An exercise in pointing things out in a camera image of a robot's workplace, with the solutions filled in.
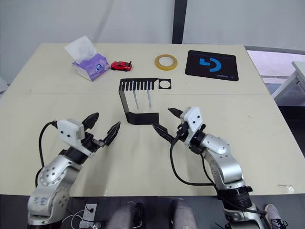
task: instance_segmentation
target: table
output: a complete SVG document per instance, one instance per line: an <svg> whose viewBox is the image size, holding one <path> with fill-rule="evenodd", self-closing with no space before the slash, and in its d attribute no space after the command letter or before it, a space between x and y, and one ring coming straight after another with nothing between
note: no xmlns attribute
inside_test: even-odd
<svg viewBox="0 0 305 229"><path fill-rule="evenodd" d="M191 187L178 181L171 169L169 143L149 125L127 123L118 94L121 78L170 78L171 90L153 90L152 109L160 124L174 134L179 119L167 107L199 106L211 133L226 139L240 163L254 195L289 193L292 185L304 193L305 159L274 100L269 95L247 52L241 45L96 44L108 62L132 61L130 72L107 71L94 82L78 76L66 44L42 44L0 100L0 193L30 195L40 168L39 133L50 120L83 120L99 112L89 131L103 138L111 125L121 121L110 147L98 150L83 164L71 196L187 196L215 195L211 187ZM237 82L184 74L187 52L199 50L233 54L240 80ZM178 66L162 71L153 61L157 55L175 56ZM126 93L132 100L132 94ZM145 92L137 92L139 107L149 111ZM136 110L134 101L130 110ZM67 146L50 127L42 149L48 163ZM181 177L207 182L198 155L180 142L174 162Z"/></svg>

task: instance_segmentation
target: mouse pad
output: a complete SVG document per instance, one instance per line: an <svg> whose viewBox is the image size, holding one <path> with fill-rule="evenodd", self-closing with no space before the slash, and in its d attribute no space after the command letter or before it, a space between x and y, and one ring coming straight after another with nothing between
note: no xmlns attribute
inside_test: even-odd
<svg viewBox="0 0 305 229"><path fill-rule="evenodd" d="M238 81L236 57L234 55L189 50L185 74Z"/></svg>

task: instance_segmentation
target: red toy car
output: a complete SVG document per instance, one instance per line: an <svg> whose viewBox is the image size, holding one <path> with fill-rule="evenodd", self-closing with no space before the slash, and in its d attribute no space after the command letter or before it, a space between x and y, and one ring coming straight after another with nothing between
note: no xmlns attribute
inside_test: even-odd
<svg viewBox="0 0 305 229"><path fill-rule="evenodd" d="M130 71L132 68L132 62L130 61L129 63L123 62L123 61L118 61L118 62L113 62L111 64L110 69L112 70L120 70L120 71Z"/></svg>

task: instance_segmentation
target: yellow tape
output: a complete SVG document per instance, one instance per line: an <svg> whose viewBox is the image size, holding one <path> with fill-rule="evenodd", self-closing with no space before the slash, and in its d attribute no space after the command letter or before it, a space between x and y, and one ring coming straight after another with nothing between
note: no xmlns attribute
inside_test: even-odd
<svg viewBox="0 0 305 229"><path fill-rule="evenodd" d="M169 66L165 66L165 65L160 64L159 60L160 60L160 58L162 58L162 57L169 57L169 58L171 58L171 59L173 60L173 64L172 64L172 65L169 65ZM174 69L175 67L177 67L178 61L177 61L177 59L176 59L174 56L172 56L172 55L163 54L163 55L157 56L156 59L154 60L154 63L155 63L155 65L156 65L158 68L160 68L161 70L168 71L168 70L172 70L172 69Z"/></svg>

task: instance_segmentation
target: purple tissue box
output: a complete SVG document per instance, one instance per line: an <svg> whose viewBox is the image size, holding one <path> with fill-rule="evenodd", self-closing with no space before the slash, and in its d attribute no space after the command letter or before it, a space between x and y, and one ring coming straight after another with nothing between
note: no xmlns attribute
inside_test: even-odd
<svg viewBox="0 0 305 229"><path fill-rule="evenodd" d="M109 69L109 64L106 57L100 55L99 53L88 61L82 61L80 64L74 61L72 66L76 69L80 76L90 81L95 80Z"/></svg>

